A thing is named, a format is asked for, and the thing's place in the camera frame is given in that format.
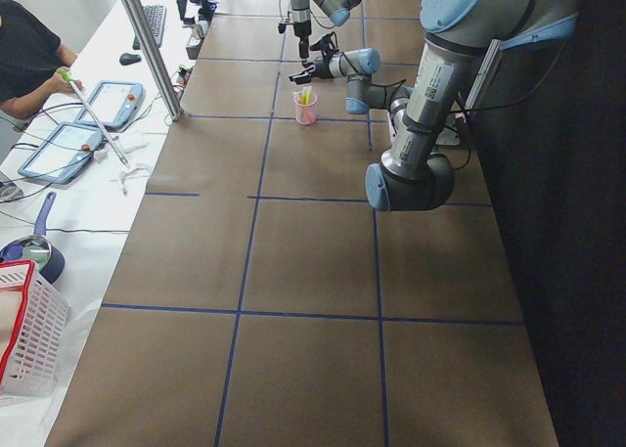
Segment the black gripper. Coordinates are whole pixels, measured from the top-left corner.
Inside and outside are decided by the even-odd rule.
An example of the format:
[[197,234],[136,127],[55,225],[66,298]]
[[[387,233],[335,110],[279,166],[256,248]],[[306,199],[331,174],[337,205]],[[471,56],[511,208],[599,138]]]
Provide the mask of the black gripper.
[[332,79],[333,75],[329,69],[329,64],[323,58],[316,58],[313,61],[303,62],[303,73],[289,76],[289,80],[296,85],[310,83],[313,78]]
[[309,36],[312,34],[311,14],[309,9],[295,9],[291,11],[293,31],[299,38],[298,54],[302,60],[309,58]]

